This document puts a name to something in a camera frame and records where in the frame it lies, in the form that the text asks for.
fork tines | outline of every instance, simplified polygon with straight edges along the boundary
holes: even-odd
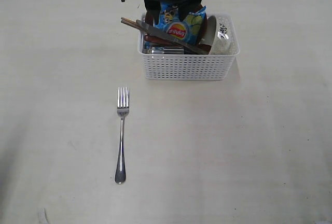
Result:
[[[129,91],[127,87],[119,87],[118,108],[129,108]]]

lay's logo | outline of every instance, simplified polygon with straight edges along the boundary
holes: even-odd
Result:
[[[186,28],[181,24],[175,23],[169,28],[167,33],[179,39],[183,39],[186,36]]]

stainless steel fork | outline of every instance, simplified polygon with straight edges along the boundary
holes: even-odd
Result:
[[[118,163],[116,165],[115,182],[122,184],[126,181],[125,156],[123,153],[123,134],[125,129],[125,117],[129,114],[129,90],[128,88],[119,88],[117,114],[121,118],[120,147]]]

fork handle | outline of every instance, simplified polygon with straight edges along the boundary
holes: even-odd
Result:
[[[123,134],[125,130],[125,119],[121,118],[121,131],[120,131],[120,146],[119,146],[119,155],[118,163],[116,165],[115,172],[115,182],[117,184],[122,184],[126,181],[126,167],[125,167],[125,155],[123,153]]]

potato chip package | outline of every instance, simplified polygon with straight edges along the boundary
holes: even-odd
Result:
[[[188,44],[195,45],[205,18],[206,6],[196,13],[190,12],[183,21],[180,21],[177,5],[166,3],[160,3],[160,5],[159,23],[154,24],[154,27]]]

